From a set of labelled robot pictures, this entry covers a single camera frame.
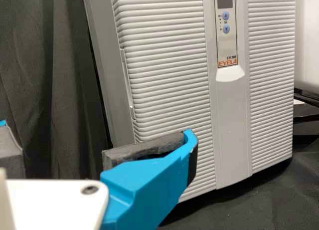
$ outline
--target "blue button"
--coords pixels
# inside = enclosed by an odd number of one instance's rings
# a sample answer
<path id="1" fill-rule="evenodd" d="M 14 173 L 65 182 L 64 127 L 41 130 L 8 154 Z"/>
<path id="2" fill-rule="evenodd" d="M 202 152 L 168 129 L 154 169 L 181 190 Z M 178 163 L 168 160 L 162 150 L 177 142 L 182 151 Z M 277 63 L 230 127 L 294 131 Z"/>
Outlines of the blue button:
<path id="1" fill-rule="evenodd" d="M 229 13 L 227 11 L 223 12 L 223 19 L 228 20 L 229 19 Z"/>
<path id="2" fill-rule="evenodd" d="M 225 34 L 228 34 L 229 31 L 230 31 L 230 26 L 228 24 L 225 24 L 224 28 L 223 28 L 223 31 L 224 31 Z"/>

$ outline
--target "control panel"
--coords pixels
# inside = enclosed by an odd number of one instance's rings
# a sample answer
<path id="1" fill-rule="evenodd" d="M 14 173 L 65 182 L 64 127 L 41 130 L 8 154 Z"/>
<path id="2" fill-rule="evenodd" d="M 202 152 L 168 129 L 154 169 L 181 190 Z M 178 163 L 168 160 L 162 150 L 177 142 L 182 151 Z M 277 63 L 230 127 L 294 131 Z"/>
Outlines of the control panel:
<path id="1" fill-rule="evenodd" d="M 238 63 L 235 0 L 215 0 L 218 68 Z"/>

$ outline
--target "digital display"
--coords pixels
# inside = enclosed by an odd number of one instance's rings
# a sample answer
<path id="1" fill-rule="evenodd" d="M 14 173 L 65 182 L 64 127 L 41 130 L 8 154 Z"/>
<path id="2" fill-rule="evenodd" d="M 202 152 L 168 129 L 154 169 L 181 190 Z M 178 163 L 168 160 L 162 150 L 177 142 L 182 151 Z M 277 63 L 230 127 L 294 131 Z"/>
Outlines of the digital display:
<path id="1" fill-rule="evenodd" d="M 217 0 L 219 9 L 233 8 L 233 0 Z"/>

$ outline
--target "appliance side panel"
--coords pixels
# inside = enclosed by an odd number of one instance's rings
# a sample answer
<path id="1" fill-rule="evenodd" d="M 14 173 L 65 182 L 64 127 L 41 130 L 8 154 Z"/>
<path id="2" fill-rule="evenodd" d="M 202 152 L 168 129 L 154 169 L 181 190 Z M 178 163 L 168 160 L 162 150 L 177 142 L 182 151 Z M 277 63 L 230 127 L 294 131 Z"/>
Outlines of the appliance side panel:
<path id="1" fill-rule="evenodd" d="M 137 142 L 192 129 L 197 173 L 180 201 L 216 188 L 203 0 L 112 0 Z"/>
<path id="2" fill-rule="evenodd" d="M 292 156 L 296 0 L 248 0 L 253 173 Z"/>
<path id="3" fill-rule="evenodd" d="M 115 147 L 135 142 L 111 0 L 84 0 L 96 65 Z"/>

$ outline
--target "eyela logo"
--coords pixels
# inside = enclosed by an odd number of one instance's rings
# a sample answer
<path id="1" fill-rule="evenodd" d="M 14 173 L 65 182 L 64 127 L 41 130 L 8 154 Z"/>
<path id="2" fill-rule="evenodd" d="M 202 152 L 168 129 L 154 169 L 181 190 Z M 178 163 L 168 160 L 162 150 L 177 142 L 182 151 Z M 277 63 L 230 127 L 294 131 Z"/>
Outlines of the eyela logo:
<path id="1" fill-rule="evenodd" d="M 237 64 L 237 59 L 229 59 L 227 61 L 218 62 L 218 67 L 225 67 L 225 66 L 235 65 L 235 64 Z"/>

